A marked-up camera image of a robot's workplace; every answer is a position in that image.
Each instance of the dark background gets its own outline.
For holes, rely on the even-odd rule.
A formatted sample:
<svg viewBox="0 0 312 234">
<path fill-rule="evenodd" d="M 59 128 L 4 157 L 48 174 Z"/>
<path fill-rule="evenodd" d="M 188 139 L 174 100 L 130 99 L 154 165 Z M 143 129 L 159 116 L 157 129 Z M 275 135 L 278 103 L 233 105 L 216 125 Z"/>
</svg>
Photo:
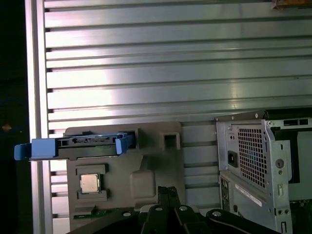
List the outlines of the dark background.
<svg viewBox="0 0 312 234">
<path fill-rule="evenodd" d="M 30 163 L 13 154 L 29 142 L 24 11 L 23 0 L 0 2 L 0 223 L 3 233 L 31 234 Z"/>
</svg>

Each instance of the perforated metal vent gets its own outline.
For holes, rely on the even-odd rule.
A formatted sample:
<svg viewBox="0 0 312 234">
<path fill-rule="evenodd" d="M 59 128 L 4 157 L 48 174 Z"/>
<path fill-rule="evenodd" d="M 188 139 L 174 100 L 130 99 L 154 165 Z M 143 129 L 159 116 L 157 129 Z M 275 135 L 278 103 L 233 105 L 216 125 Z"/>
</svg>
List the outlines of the perforated metal vent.
<svg viewBox="0 0 312 234">
<path fill-rule="evenodd" d="M 261 130 L 240 128 L 238 144 L 241 175 L 265 188 L 267 160 L 263 154 Z"/>
</svg>

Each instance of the gray plastic shroud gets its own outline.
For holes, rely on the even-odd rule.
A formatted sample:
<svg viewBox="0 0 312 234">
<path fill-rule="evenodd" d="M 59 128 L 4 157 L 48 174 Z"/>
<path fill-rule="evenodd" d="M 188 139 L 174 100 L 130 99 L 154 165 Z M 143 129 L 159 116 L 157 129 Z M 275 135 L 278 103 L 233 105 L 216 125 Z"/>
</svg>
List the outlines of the gray plastic shroud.
<svg viewBox="0 0 312 234">
<path fill-rule="evenodd" d="M 175 186 L 185 204 L 183 155 L 179 122 L 122 124 L 68 128 L 65 135 L 131 132 L 136 147 L 119 157 L 94 157 L 67 160 L 70 229 L 83 226 L 94 218 L 74 219 L 90 215 L 95 209 L 139 208 L 157 203 L 157 186 Z M 83 193 L 82 175 L 99 175 L 100 192 Z"/>
</svg>

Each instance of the label sticker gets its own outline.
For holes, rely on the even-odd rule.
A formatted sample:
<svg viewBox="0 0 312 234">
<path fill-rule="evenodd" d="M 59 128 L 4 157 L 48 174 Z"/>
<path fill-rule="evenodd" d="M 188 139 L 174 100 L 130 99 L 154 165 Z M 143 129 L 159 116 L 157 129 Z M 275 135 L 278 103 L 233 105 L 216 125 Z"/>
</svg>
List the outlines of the label sticker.
<svg viewBox="0 0 312 234">
<path fill-rule="evenodd" d="M 249 192 L 247 192 L 246 190 L 244 190 L 243 188 L 241 188 L 240 186 L 238 186 L 237 184 L 235 185 L 235 188 L 237 190 L 239 190 L 243 195 L 245 195 L 246 197 L 248 197 L 251 201 L 253 201 L 255 204 L 257 204 L 258 206 L 262 207 L 262 202 L 259 201 L 257 198 L 255 198 L 253 195 L 251 195 Z"/>
</svg>

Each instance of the computer case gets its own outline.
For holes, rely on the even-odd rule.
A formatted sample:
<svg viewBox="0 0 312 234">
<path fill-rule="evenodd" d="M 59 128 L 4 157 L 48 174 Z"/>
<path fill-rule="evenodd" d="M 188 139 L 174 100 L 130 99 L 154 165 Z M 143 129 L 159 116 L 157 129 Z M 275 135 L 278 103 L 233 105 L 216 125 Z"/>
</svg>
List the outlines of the computer case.
<svg viewBox="0 0 312 234">
<path fill-rule="evenodd" d="M 222 208 L 280 233 L 312 233 L 312 108 L 215 120 Z"/>
</svg>

